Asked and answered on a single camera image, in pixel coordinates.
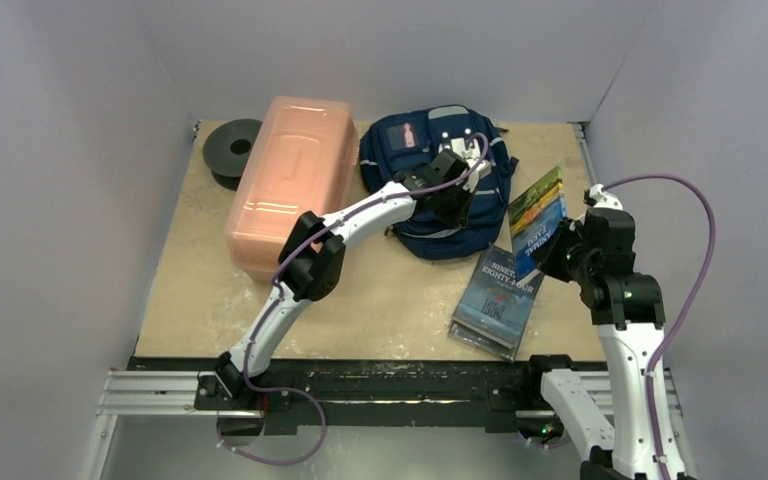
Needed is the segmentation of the Nineteen Eighty-Four book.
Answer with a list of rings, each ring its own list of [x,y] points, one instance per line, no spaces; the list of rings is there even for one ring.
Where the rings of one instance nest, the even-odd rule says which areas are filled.
[[[453,323],[515,353],[543,279],[534,271],[519,281],[513,254],[491,244],[479,257],[452,314]]]

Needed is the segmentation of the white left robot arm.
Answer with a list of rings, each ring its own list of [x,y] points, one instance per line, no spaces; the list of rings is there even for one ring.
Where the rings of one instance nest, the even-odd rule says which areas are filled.
[[[268,369],[303,311],[338,285],[349,250],[417,214],[432,213],[442,222],[460,225],[491,165],[484,154],[465,158],[444,149],[429,165],[398,172],[377,192],[349,207],[324,216],[302,214],[279,255],[263,308],[242,339],[217,360],[214,376],[220,397],[235,409],[255,402],[261,390],[255,377]]]

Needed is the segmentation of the pink pen toy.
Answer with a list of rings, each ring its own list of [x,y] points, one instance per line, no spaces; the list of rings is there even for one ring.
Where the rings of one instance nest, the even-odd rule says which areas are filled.
[[[413,126],[411,123],[404,123],[402,125],[404,146],[406,148],[413,148],[416,146],[416,137]]]

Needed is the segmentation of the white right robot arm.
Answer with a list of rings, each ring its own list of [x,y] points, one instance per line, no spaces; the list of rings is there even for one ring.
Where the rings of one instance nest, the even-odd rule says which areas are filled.
[[[573,282],[591,313],[609,377],[606,416],[570,367],[524,376],[521,392],[536,407],[552,406],[581,459],[582,479],[688,479],[674,436],[659,349],[665,310],[658,281],[636,271],[636,224],[622,210],[590,208],[564,218],[539,248],[539,270]]]

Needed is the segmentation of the navy blue student backpack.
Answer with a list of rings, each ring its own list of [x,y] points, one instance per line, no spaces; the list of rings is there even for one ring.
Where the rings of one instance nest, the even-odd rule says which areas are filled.
[[[411,123],[416,146],[404,146],[402,125]],[[502,228],[518,160],[508,153],[493,122],[463,105],[444,105],[384,117],[359,142],[359,169],[374,193],[404,170],[422,172],[455,138],[487,137],[491,172],[477,184],[465,228],[448,228],[428,213],[393,225],[390,232],[415,256],[426,260],[466,257],[495,242]]]

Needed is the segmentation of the blue Animal Farm book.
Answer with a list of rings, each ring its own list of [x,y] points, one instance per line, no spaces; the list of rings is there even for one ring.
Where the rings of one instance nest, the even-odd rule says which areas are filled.
[[[532,256],[566,216],[560,166],[550,169],[510,202],[508,218],[517,285],[525,286],[539,274]]]

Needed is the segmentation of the dark book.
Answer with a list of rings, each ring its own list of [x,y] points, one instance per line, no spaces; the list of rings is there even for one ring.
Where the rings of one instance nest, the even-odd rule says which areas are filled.
[[[454,340],[464,343],[473,349],[480,350],[497,359],[514,362],[516,360],[519,343],[511,347],[506,347],[494,340],[491,340],[478,332],[460,325],[455,321],[450,322],[448,336]]]

